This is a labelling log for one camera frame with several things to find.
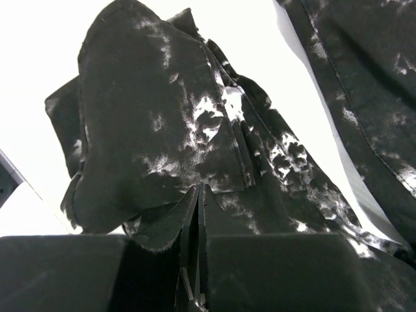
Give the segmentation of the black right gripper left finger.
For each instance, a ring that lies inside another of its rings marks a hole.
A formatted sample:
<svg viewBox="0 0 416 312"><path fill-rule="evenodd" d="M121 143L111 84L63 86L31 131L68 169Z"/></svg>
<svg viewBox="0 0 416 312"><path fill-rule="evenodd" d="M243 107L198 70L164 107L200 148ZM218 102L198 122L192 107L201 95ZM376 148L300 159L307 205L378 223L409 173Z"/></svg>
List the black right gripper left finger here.
<svg viewBox="0 0 416 312"><path fill-rule="evenodd" d="M186 311L194 299L199 186L135 237L126 311Z"/></svg>

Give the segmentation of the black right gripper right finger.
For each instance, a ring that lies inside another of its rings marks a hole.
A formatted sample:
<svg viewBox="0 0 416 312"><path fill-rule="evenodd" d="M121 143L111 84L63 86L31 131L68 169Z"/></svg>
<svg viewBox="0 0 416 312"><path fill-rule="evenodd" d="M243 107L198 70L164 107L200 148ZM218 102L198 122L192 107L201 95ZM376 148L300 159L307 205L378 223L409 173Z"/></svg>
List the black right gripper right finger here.
<svg viewBox="0 0 416 312"><path fill-rule="evenodd" d="M199 293L208 311L253 311L254 236L218 204L207 184L198 196Z"/></svg>

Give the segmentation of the black white patterned trousers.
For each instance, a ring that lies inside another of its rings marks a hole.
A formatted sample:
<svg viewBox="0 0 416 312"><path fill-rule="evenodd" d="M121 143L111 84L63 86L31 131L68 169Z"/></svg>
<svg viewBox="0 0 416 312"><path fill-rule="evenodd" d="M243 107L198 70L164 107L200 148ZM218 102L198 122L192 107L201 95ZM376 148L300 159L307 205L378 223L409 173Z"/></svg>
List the black white patterned trousers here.
<svg viewBox="0 0 416 312"><path fill-rule="evenodd" d="M71 178L72 229L133 240L193 186L254 236L253 311L414 311L415 253L365 231L266 92L204 40L192 12L163 20L113 1L77 77L45 100Z"/></svg>

